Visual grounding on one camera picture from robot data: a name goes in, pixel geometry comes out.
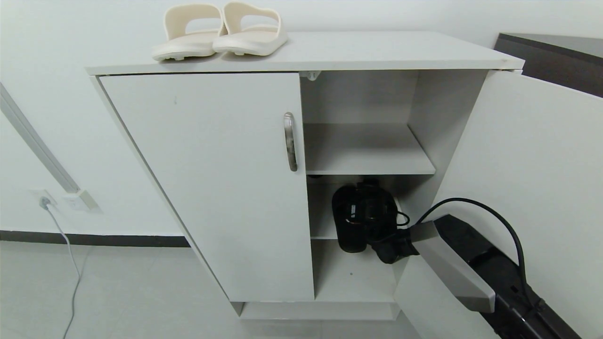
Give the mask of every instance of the dark furniture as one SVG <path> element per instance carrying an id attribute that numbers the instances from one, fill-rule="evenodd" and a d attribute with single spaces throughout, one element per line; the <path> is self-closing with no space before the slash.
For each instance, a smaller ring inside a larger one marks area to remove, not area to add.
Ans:
<path id="1" fill-rule="evenodd" d="M 526 60 L 523 75 L 603 98 L 603 39 L 500 33 L 494 49 Z"/>

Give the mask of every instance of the gray cable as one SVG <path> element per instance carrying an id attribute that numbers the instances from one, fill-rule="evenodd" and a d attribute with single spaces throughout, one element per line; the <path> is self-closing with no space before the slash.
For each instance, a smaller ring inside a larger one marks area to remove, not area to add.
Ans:
<path id="1" fill-rule="evenodd" d="M 67 325 L 67 328 L 65 329 L 65 333 L 63 334 L 63 339 L 65 339 L 67 337 L 67 333 L 69 332 L 69 328 L 71 327 L 71 323 L 74 321 L 74 316 L 75 316 L 75 293 L 77 293 L 77 288 L 80 286 L 81 274 L 80 274 L 80 270 L 77 268 L 77 265 L 75 264 L 74 255 L 71 252 L 71 243 L 69 242 L 69 238 L 67 238 L 67 236 L 65 235 L 65 233 L 61 229 L 61 226 L 58 225 L 57 220 L 54 218 L 54 215 L 48 209 L 48 204 L 50 204 L 50 200 L 48 198 L 46 198 L 46 197 L 40 198 L 40 207 L 44 208 L 48 212 L 48 214 L 50 214 L 50 217 L 54 221 L 54 224 L 57 225 L 58 231 L 61 232 L 61 235 L 63 236 L 63 238 L 67 242 L 67 248 L 69 249 L 69 256 L 71 257 L 71 262 L 74 263 L 75 272 L 77 273 L 77 283 L 75 284 L 74 293 L 71 296 L 71 319 L 69 320 L 69 324 Z"/>

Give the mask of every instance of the cabinet top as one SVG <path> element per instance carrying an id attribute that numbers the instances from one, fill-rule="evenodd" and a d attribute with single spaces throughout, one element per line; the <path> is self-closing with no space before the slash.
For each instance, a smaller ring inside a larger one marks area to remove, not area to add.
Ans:
<path id="1" fill-rule="evenodd" d="M 293 32 L 267 57 L 215 54 L 157 63 L 148 51 L 123 53 L 113 66 L 87 67 L 89 75 L 354 71 L 377 69 L 522 69 L 523 60 L 436 32 Z"/>

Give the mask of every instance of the power cord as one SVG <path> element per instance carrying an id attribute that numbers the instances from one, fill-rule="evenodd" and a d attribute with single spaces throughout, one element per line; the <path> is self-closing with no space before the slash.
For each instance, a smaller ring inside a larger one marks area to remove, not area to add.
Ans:
<path id="1" fill-rule="evenodd" d="M 63 339 L 65 339 L 67 337 L 67 333 L 69 332 L 69 328 L 71 327 L 71 323 L 74 321 L 74 316 L 75 316 L 75 293 L 77 293 L 77 288 L 80 286 L 81 274 L 80 274 L 80 270 L 77 268 L 77 265 L 75 264 L 74 255 L 71 252 L 71 243 L 69 242 L 69 238 L 67 238 L 67 236 L 65 235 L 65 233 L 63 232 L 63 230 L 61 229 L 61 227 L 58 225 L 57 220 L 54 218 L 54 215 L 48 209 L 48 205 L 50 203 L 51 202 L 50 202 L 49 198 L 46 198 L 46 197 L 40 198 L 40 207 L 42 207 L 43 209 L 45 209 L 48 212 L 48 214 L 50 214 L 50 217 L 54 221 L 54 224 L 57 226 L 58 231 L 61 233 L 61 235 L 63 236 L 63 238 L 67 242 L 67 248 L 69 249 L 69 256 L 71 257 L 71 262 L 74 263 L 75 272 L 77 273 L 77 283 L 75 283 L 74 293 L 71 296 L 71 319 L 69 320 L 69 324 L 67 325 L 67 328 L 65 329 L 65 333 L 63 334 Z"/>
<path id="2" fill-rule="evenodd" d="M 470 204 L 473 204 L 473 205 L 478 206 L 480 208 L 483 208 L 486 211 L 490 212 L 492 215 L 494 215 L 507 228 L 507 230 L 511 234 L 511 237 L 513 238 L 513 241 L 515 242 L 515 248 L 517 249 L 517 261 L 518 261 L 518 266 L 519 266 L 519 279 L 521 280 L 521 284 L 522 284 L 522 294 L 525 297 L 525 299 L 528 302 L 528 304 L 530 306 L 532 306 L 532 309 L 534 309 L 536 307 L 536 305 L 531 302 L 531 300 L 530 300 L 530 298 L 528 296 L 528 283 L 526 281 L 526 267 L 525 267 L 525 260 L 523 258 L 522 243 L 519 241 L 519 237 L 517 236 L 517 233 L 515 232 L 515 230 L 511 226 L 511 224 L 505 218 L 503 218 L 500 214 L 498 214 L 498 212 L 496 212 L 494 209 L 492 209 L 491 207 L 489 207 L 486 204 L 480 203 L 479 201 L 475 201 L 475 200 L 472 200 L 472 199 L 467 199 L 467 198 L 448 198 L 448 199 L 444 199 L 444 200 L 440 201 L 439 203 L 433 205 L 430 209 L 428 209 L 427 212 L 425 212 L 419 218 L 419 220 L 417 221 L 417 224 L 422 223 L 423 220 L 425 218 L 427 218 L 427 216 L 431 212 L 433 212 L 436 208 L 442 206 L 445 203 L 449 203 L 451 201 L 461 201 L 461 202 L 464 202 L 464 203 L 470 203 Z"/>

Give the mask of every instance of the slipper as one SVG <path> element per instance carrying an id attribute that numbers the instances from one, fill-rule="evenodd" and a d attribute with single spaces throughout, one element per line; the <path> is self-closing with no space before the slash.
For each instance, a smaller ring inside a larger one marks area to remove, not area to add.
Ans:
<path id="1" fill-rule="evenodd" d="M 270 17 L 278 25 L 253 25 L 241 28 L 241 19 L 246 15 Z M 270 55 L 287 41 L 287 32 L 282 27 L 280 15 L 275 10 L 257 8 L 244 2 L 229 2 L 224 6 L 224 23 L 228 35 L 213 41 L 216 52 L 234 52 L 236 55 Z"/>
<path id="2" fill-rule="evenodd" d="M 220 27 L 187 33 L 187 24 L 195 19 L 220 19 Z M 173 6 L 165 12 L 165 33 L 168 41 L 153 47 L 153 59 L 183 60 L 185 57 L 208 57 L 215 51 L 213 41 L 226 34 L 220 9 L 212 4 L 187 4 Z"/>

